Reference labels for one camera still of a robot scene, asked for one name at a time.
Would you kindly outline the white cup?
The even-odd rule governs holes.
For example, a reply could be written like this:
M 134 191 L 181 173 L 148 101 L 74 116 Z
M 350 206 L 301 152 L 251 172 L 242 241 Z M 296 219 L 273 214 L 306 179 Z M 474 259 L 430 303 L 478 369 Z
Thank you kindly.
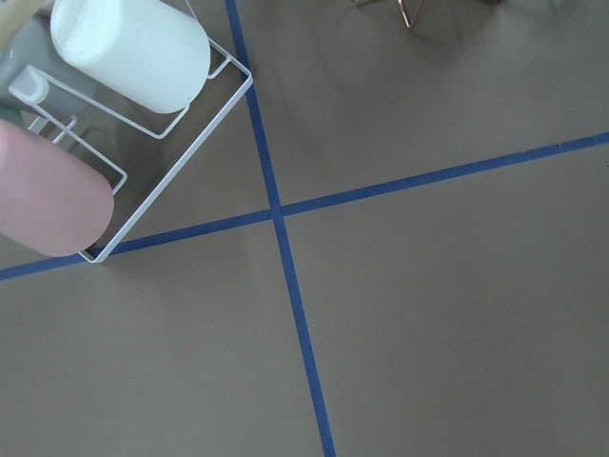
M 203 27 L 162 1 L 57 1 L 50 34 L 65 62 L 156 113 L 189 105 L 210 69 Z

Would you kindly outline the salmon pink cup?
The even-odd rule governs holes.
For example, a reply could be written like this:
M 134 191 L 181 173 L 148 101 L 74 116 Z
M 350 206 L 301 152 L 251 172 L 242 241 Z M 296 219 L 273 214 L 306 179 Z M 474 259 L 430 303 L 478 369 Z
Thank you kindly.
M 107 179 L 51 141 L 1 121 L 1 233 L 43 255 L 94 244 L 114 210 Z

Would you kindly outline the grey cup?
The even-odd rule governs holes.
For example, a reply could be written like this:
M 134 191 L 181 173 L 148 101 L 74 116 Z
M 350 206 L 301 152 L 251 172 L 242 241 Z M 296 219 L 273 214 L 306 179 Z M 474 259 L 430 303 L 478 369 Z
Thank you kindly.
M 33 111 L 35 105 L 58 119 L 77 114 L 92 97 L 97 82 L 67 64 L 50 36 L 49 19 L 36 14 L 1 51 L 1 103 Z

